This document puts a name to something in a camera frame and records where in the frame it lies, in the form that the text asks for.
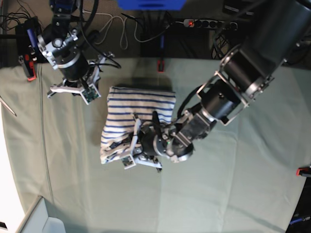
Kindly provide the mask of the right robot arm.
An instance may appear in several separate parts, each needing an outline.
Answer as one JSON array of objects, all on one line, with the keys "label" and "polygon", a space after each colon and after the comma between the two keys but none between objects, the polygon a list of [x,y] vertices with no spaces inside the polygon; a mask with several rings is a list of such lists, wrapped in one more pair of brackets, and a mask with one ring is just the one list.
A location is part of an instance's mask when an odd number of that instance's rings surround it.
[{"label": "right robot arm", "polygon": [[114,54],[100,51],[94,46],[95,33],[86,31],[97,13],[99,1],[93,2],[88,19],[83,16],[82,0],[51,0],[52,22],[37,36],[37,46],[54,70],[63,74],[60,84],[52,85],[48,98],[69,93],[80,96],[89,105],[101,97],[98,90],[103,66],[120,69]]}]

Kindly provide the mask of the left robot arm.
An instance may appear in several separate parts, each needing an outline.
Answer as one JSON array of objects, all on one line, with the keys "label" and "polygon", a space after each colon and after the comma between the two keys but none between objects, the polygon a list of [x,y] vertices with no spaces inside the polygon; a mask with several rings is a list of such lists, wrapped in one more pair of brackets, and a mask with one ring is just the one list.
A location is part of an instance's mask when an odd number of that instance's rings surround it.
[{"label": "left robot arm", "polygon": [[247,9],[255,14],[246,38],[184,100],[197,96],[200,102],[191,108],[182,105],[168,126],[159,123],[156,113],[150,123],[136,120],[130,148],[120,156],[126,169],[141,164],[161,170],[160,156],[175,163],[189,159],[195,140],[207,137],[217,123],[230,124],[269,86],[273,72],[311,25],[308,0],[258,0]]}]

